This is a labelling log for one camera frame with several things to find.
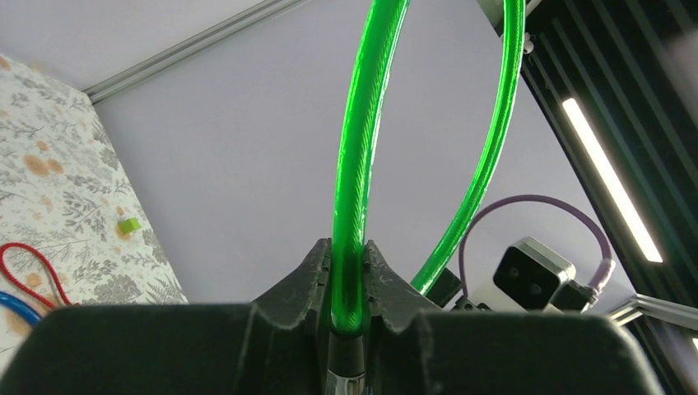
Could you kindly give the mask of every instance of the blue cable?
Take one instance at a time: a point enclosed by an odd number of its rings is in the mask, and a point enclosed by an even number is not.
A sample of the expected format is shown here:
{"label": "blue cable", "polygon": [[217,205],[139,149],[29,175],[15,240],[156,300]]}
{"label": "blue cable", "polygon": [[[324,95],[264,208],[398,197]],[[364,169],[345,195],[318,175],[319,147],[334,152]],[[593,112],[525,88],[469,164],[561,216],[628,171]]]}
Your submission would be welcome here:
{"label": "blue cable", "polygon": [[7,307],[22,317],[29,326],[34,327],[41,320],[41,316],[25,302],[0,290],[0,305]]}

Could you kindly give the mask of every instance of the small green block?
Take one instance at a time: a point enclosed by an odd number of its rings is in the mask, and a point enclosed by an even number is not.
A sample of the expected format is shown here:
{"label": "small green block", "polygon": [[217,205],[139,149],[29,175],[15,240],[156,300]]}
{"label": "small green block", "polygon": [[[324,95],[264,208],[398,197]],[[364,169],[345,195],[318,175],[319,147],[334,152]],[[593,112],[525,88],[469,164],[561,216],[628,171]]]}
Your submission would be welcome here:
{"label": "small green block", "polygon": [[138,222],[137,218],[128,218],[126,221],[119,222],[119,230],[124,235],[139,229],[141,229],[141,223]]}

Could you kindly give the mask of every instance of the fluorescent light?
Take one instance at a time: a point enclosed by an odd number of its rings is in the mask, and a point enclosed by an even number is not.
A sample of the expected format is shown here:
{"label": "fluorescent light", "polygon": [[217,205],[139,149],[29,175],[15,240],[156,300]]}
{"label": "fluorescent light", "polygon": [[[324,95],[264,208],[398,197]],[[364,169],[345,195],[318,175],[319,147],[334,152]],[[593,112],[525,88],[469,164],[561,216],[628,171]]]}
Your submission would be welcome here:
{"label": "fluorescent light", "polygon": [[565,109],[572,126],[575,127],[577,136],[579,136],[579,139],[582,141],[584,148],[587,150],[589,156],[591,156],[591,161],[596,167],[596,171],[601,176],[603,183],[606,184],[608,192],[616,203],[618,211],[621,212],[623,220],[625,220],[628,228],[630,228],[635,242],[638,247],[640,247],[644,257],[650,262],[662,262],[662,256],[659,255],[654,241],[652,241],[652,238],[649,236],[647,228],[644,227],[640,215],[638,215],[628,193],[623,188],[623,184],[621,184],[618,175],[613,170],[611,162],[608,161],[606,154],[603,153],[601,144],[598,143],[596,136],[593,134],[589,122],[587,122],[582,113],[582,109],[577,105],[577,100],[567,99],[562,103],[562,107]]}

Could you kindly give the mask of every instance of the green tube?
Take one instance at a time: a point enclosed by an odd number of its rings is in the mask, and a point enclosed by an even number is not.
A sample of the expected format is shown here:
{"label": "green tube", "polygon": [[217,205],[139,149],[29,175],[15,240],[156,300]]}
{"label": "green tube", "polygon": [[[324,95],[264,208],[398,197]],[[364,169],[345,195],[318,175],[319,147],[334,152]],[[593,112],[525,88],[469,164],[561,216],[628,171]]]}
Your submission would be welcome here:
{"label": "green tube", "polygon": [[514,107],[516,84],[519,80],[521,57],[524,50],[525,19],[526,4],[524,0],[504,1],[504,48],[500,84],[490,123],[490,132],[487,134],[485,150],[480,156],[468,193],[458,208],[456,216],[451,221],[441,241],[436,245],[434,252],[412,279],[412,286],[423,295],[431,289],[436,279],[446,268],[446,264],[453,256],[458,243],[463,238],[465,231],[468,230],[475,211],[480,207],[492,174],[495,172],[501,148],[504,145],[506,129],[511,120],[511,110]]}
{"label": "green tube", "polygon": [[371,166],[390,64],[409,0],[374,0],[356,54],[342,139],[332,230],[332,325],[361,335],[364,233]]}

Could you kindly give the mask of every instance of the camera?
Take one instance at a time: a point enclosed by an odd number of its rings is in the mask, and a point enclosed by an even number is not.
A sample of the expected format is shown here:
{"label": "camera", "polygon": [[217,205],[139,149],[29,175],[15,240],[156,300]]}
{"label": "camera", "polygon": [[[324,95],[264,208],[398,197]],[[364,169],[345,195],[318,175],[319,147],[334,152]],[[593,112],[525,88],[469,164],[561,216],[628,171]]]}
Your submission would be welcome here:
{"label": "camera", "polygon": [[553,300],[575,276],[572,263],[527,237],[506,250],[495,275],[468,297],[470,308],[559,311]]}

